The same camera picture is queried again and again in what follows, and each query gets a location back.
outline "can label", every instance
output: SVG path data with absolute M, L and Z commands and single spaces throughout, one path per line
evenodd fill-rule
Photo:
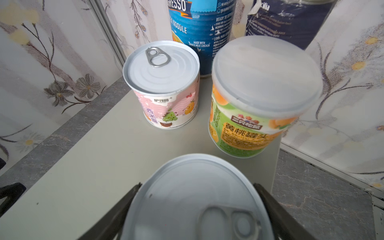
M 209 133 L 216 145 L 234 157 L 252 157 L 270 144 L 296 119 L 269 119 L 244 112 L 212 88 Z
M 187 89 L 172 96 L 146 96 L 135 92 L 147 120 L 159 128 L 176 128 L 189 122 L 196 114 L 199 77 Z
M 172 38 L 190 46 L 210 74 L 217 51 L 230 37 L 236 0 L 168 0 Z
M 245 35 L 272 36 L 306 49 L 319 31 L 333 3 L 309 5 L 284 0 L 263 0 L 248 16 Z

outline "yellow peach can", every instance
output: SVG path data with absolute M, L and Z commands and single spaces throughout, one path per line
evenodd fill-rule
M 248 158 L 286 130 L 319 98 L 321 73 L 303 50 L 283 40 L 232 40 L 212 66 L 209 133 L 225 153 Z

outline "pink label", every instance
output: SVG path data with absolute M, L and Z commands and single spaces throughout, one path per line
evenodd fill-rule
M 152 97 L 134 92 L 150 123 L 159 128 L 174 128 L 185 124 L 195 116 L 199 97 L 199 79 L 200 77 L 187 89 L 172 96 Z

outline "translucent white plastic lid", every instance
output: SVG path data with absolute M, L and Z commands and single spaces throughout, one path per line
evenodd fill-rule
M 160 52 L 151 63 L 146 51 L 153 47 L 160 49 Z M 123 67 L 123 76 L 132 89 L 144 95 L 157 96 L 184 90 L 197 78 L 199 70 L 199 57 L 189 46 L 174 41 L 156 41 L 139 47 L 129 55 Z
M 268 118 L 302 114 L 319 98 L 319 66 L 302 49 L 268 36 L 245 36 L 216 54 L 212 79 L 234 106 Z
M 189 154 L 163 165 L 134 197 L 121 240 L 273 240 L 264 204 L 230 163 Z

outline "pink wavy stripe pattern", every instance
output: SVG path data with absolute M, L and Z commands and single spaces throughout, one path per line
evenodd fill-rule
M 194 101 L 195 106 L 197 106 L 197 101 L 199 97 L 199 79 L 197 79 L 195 82 L 193 82 L 186 90 L 180 92 L 176 100 L 173 102 L 169 102 L 166 106 L 158 105 L 153 103 L 149 98 L 144 97 L 143 94 L 140 94 L 136 91 L 135 94 L 139 99 L 139 102 L 141 103 L 141 106 L 144 108 L 144 113 L 149 116 L 149 113 L 147 112 L 146 108 L 149 108 L 153 111 L 154 115 L 158 119 L 162 119 L 165 114 L 167 114 L 169 109 L 172 109 L 176 116 L 185 114 L 185 110 L 187 106 Z

